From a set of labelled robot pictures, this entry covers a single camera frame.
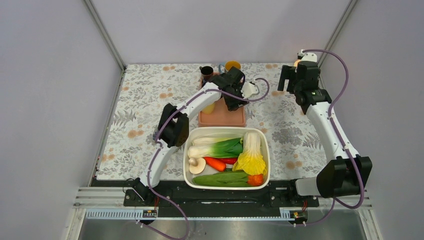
mushroom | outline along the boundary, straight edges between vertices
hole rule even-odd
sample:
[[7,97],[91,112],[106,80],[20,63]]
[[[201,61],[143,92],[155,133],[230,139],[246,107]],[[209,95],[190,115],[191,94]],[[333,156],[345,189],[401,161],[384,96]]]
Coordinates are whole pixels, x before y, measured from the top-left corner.
[[188,168],[188,170],[192,174],[199,174],[199,173],[203,172],[203,170],[206,167],[206,160],[204,158],[198,158],[196,160],[195,158],[191,157],[188,160],[188,163],[190,165],[190,167]]

green vegetable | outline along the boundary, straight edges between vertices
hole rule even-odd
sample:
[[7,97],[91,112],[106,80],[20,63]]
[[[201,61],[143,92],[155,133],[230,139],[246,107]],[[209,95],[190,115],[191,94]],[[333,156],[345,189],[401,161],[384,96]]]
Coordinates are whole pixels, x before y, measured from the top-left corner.
[[247,181],[248,174],[242,170],[223,171],[193,178],[195,184],[208,187],[251,187]]
[[233,138],[207,145],[193,145],[188,148],[189,158],[212,157],[217,159],[237,158],[243,152],[241,138]]

cup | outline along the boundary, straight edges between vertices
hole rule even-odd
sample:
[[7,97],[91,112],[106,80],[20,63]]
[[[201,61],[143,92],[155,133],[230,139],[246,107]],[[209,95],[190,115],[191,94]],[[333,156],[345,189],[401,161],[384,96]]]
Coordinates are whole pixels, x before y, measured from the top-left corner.
[[228,73],[228,71],[232,68],[235,67],[236,69],[242,69],[242,65],[238,62],[238,61],[227,61],[226,63],[221,63],[218,65],[218,71],[220,74],[223,73],[223,71],[221,70],[221,66],[224,67],[224,73]]
[[201,73],[201,86],[203,87],[214,75],[214,69],[211,66],[200,66],[199,69]]

cable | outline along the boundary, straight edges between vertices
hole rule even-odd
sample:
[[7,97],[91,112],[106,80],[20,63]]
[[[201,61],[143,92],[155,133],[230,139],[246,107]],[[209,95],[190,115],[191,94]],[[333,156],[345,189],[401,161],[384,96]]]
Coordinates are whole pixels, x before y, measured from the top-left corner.
[[334,205],[335,204],[336,204],[336,200],[333,199],[330,209],[328,210],[328,212],[320,220],[314,221],[314,222],[311,222],[311,223],[308,223],[308,224],[305,224],[305,225],[299,224],[299,225],[296,225],[295,227],[298,227],[298,226],[300,226],[300,227],[306,227],[306,226],[311,226],[311,225],[315,225],[315,224],[319,224],[319,223],[323,222],[324,220],[326,220],[330,216],[330,214],[332,213],[332,211],[334,209]]
[[156,196],[156,199],[154,200],[154,210],[156,211],[156,208],[158,207],[158,203],[159,203],[159,197]]
[[304,213],[306,211],[306,209],[308,208],[308,200],[305,200],[303,202],[303,207],[302,207],[302,213]]
[[[348,82],[349,82],[348,66],[346,66],[345,61],[343,61],[343,59],[341,57],[339,57],[337,54],[335,54],[332,51],[323,50],[323,49],[307,49],[307,50],[303,50],[303,52],[304,53],[307,53],[307,52],[320,52],[320,53],[330,54],[330,55],[333,55],[335,58],[337,58],[340,61],[340,63],[343,65],[344,72],[345,72],[345,75],[346,75],[346,78],[345,78],[345,81],[344,81],[344,85],[343,85],[340,93],[337,95],[337,97],[335,97],[334,101],[332,101],[332,103],[330,104],[330,107],[328,108],[328,117],[329,117],[329,120],[331,122],[332,128],[334,129],[334,132],[337,135],[338,140],[341,142],[341,144],[343,145],[343,147],[345,147],[346,146],[346,143],[343,140],[342,134],[340,133],[339,129],[337,128],[336,123],[334,122],[334,119],[331,116],[332,116],[332,111],[333,111],[333,108],[334,108],[334,104],[343,95],[343,93],[346,90],[346,87],[348,86]],[[358,179],[360,198],[359,198],[358,203],[356,205],[354,205],[354,206],[348,205],[348,204],[342,202],[340,199],[337,199],[336,197],[334,199],[338,203],[340,203],[341,205],[343,205],[344,207],[346,207],[348,209],[357,209],[364,202],[364,183],[362,182],[361,174],[360,174],[359,169],[358,169],[358,166],[357,166],[357,164],[356,164],[356,162],[354,160],[354,157],[351,154],[351,151],[348,148],[346,148],[345,149],[345,152],[349,156],[350,161],[352,162],[353,169],[355,170],[356,177]]]
[[123,182],[123,185],[122,185],[122,192],[125,194],[125,191],[124,191],[124,187],[126,187],[125,186],[125,184],[129,181],[129,180],[132,180],[132,181],[134,181],[134,178],[127,178],[127,180],[125,180],[124,182]]
[[[179,109],[177,109],[174,113],[172,113],[169,117],[168,117],[168,119],[165,121],[165,123],[162,125],[162,127],[159,129],[159,131],[157,132],[157,134],[156,134],[156,137],[154,138],[154,141],[157,143],[157,144],[159,144],[159,147],[160,148],[158,148],[157,149],[157,151],[156,151],[156,153],[153,155],[153,158],[151,159],[151,161],[150,161],[150,164],[149,164],[149,166],[148,166],[148,170],[147,170],[147,185],[148,185],[148,188],[152,191],[152,193],[154,193],[156,196],[158,196],[159,198],[161,198],[161,199],[163,199],[163,200],[166,200],[166,201],[168,201],[169,203],[171,203],[172,205],[174,205],[177,209],[178,209],[178,211],[182,214],[182,216],[184,217],[184,221],[185,221],[185,224],[186,224],[186,230],[185,230],[185,235],[183,236],[183,237],[181,237],[181,238],[175,238],[175,237],[172,237],[172,236],[169,236],[169,235],[167,235],[167,234],[165,234],[165,233],[163,233],[163,232],[161,232],[161,231],[159,231],[159,230],[157,230],[156,228],[154,228],[154,227],[152,227],[152,226],[149,226],[149,225],[146,225],[146,224],[144,224],[144,223],[142,223],[142,222],[140,222],[140,224],[141,224],[141,227],[143,227],[143,226],[146,226],[148,229],[150,229],[150,230],[152,230],[152,231],[154,231],[154,232],[156,232],[156,233],[158,233],[158,234],[160,234],[160,235],[162,235],[163,237],[165,237],[165,238],[167,238],[167,239],[171,239],[171,240],[183,240],[183,239],[186,239],[187,237],[188,237],[188,235],[189,235],[189,232],[190,232],[190,225],[189,225],[189,220],[187,219],[187,216],[186,216],[186,214],[184,213],[184,211],[181,209],[181,207],[180,206],[178,206],[178,204],[176,204],[174,201],[172,201],[171,199],[168,199],[167,197],[165,197],[165,196],[162,196],[162,195],[160,195],[158,192],[156,192],[154,189],[153,189],[153,187],[152,187],[152,185],[150,184],[150,172],[152,171],[152,166],[153,166],[153,162],[155,161],[155,159],[156,159],[156,157],[158,156],[158,154],[159,154],[159,152],[161,151],[161,149],[163,148],[163,145],[162,145],[162,143],[160,142],[160,141],[158,141],[158,139],[159,139],[159,136],[162,134],[162,132],[164,131],[164,129],[165,129],[165,127],[168,125],[168,123],[174,118],[174,116],[176,115],[176,114],[178,114],[179,112],[181,112],[183,109],[185,109],[190,103],[192,103],[196,98],[198,98],[199,96],[201,96],[201,95],[203,95],[203,94],[205,94],[205,93],[208,93],[208,92],[220,92],[220,93],[222,93],[222,94],[224,94],[224,95],[227,95],[227,96],[230,96],[230,97],[232,97],[232,98],[235,98],[235,99],[237,99],[237,100],[241,100],[241,101],[246,101],[246,102],[257,102],[257,101],[260,101],[260,100],[262,100],[262,99],[264,99],[267,95],[268,95],[268,93],[270,92],[270,83],[265,79],[265,78],[262,78],[262,77],[259,77],[259,78],[256,78],[255,79],[255,81],[257,81],[257,80],[262,80],[262,81],[264,81],[265,83],[266,83],[266,92],[265,92],[265,94],[263,95],[263,96],[261,96],[260,98],[257,98],[257,99],[244,99],[244,98],[241,98],[241,97],[238,97],[238,96],[235,96],[235,95],[232,95],[232,94],[230,94],[230,93],[227,93],[227,92],[225,92],[225,91],[222,91],[222,90],[219,90],[219,89],[207,89],[207,90],[205,90],[205,91],[203,91],[203,92],[199,92],[198,94],[196,94],[195,96],[193,96],[190,100],[188,100],[186,103],[185,103],[185,105],[183,105],[182,107],[180,107]],[[134,189],[134,192],[139,196],[139,197],[141,197],[140,195],[139,195],[139,193]]]

gray wall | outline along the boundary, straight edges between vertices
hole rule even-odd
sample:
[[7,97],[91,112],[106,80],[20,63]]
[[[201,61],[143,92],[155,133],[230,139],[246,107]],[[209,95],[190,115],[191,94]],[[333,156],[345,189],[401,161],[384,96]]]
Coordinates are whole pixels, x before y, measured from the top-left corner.
[[286,63],[323,48],[349,0],[93,0],[126,64]]
[[[384,239],[422,239],[424,197],[424,1],[359,1],[334,52],[350,82],[336,105],[351,142],[373,162],[367,188]],[[322,68],[333,98],[343,68]]]
[[59,239],[120,70],[81,0],[0,3],[0,239]]

